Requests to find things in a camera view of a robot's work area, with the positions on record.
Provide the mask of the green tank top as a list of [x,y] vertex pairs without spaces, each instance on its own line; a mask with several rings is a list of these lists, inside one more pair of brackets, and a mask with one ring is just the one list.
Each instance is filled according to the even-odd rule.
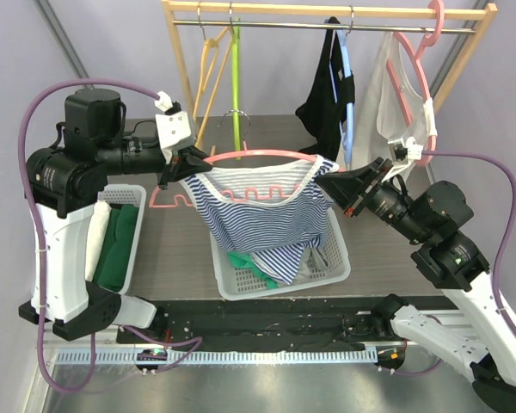
[[276,280],[261,271],[252,261],[249,254],[240,254],[238,252],[231,251],[227,253],[227,257],[234,268],[247,269],[254,277],[264,281],[268,290],[276,289],[278,287]]

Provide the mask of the lime green hanger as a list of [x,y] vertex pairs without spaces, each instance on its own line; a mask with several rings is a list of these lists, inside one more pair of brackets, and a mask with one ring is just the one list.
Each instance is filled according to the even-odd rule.
[[241,124],[239,113],[239,46],[240,31],[234,25],[232,3],[229,7],[231,30],[231,86],[232,86],[232,125],[235,151],[242,149]]

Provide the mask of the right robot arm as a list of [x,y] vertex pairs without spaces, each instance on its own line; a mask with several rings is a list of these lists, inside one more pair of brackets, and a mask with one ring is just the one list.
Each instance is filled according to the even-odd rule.
[[516,314],[501,294],[500,265],[489,264],[461,232],[474,213],[456,184],[435,182],[412,199],[394,168],[379,157],[316,182],[347,216],[367,209],[417,246],[411,256],[416,268],[465,315],[478,338],[460,336],[395,294],[372,308],[372,332],[415,342],[462,374],[488,407],[516,412]]

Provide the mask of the blue striped tank top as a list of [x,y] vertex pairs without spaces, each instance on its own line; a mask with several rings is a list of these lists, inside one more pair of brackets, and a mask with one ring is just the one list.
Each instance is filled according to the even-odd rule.
[[[330,172],[324,166],[316,177],[326,173]],[[225,252],[249,254],[278,282],[292,284],[304,250],[323,246],[333,201],[316,178],[296,199],[272,206],[215,200],[194,176],[181,185],[218,246]]]

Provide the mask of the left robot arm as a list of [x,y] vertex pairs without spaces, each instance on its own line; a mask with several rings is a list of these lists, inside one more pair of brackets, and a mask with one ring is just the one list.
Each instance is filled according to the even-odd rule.
[[66,341],[109,326],[134,328],[148,343],[159,342],[168,319],[161,306],[102,287],[85,278],[90,220],[110,176],[155,173],[160,188],[192,172],[206,171],[205,154],[195,146],[190,115],[163,92],[157,142],[141,146],[125,136],[126,105],[120,88],[106,83],[66,97],[56,141],[21,155],[24,194],[34,223],[37,275],[21,318]]

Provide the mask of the grey tank top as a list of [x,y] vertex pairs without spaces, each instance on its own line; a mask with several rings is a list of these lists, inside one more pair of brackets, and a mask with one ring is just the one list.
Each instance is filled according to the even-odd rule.
[[320,249],[306,248],[292,284],[310,284],[322,280],[329,274],[329,270],[327,257]]

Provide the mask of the yellow hanger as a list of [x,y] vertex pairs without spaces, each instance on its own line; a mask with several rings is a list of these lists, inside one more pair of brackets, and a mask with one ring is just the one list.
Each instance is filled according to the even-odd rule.
[[203,28],[202,32],[204,43],[200,57],[200,76],[193,106],[194,120],[199,118],[200,106],[206,97],[206,93],[211,84],[212,75],[214,74],[215,70],[217,70],[217,76],[213,82],[209,100],[206,104],[205,111],[202,114],[201,122],[198,127],[196,142],[198,147],[202,146],[206,125],[212,111],[213,103],[218,93],[218,88],[224,74],[227,59],[230,56],[233,38],[232,30],[227,27],[224,27],[216,37],[207,38]]

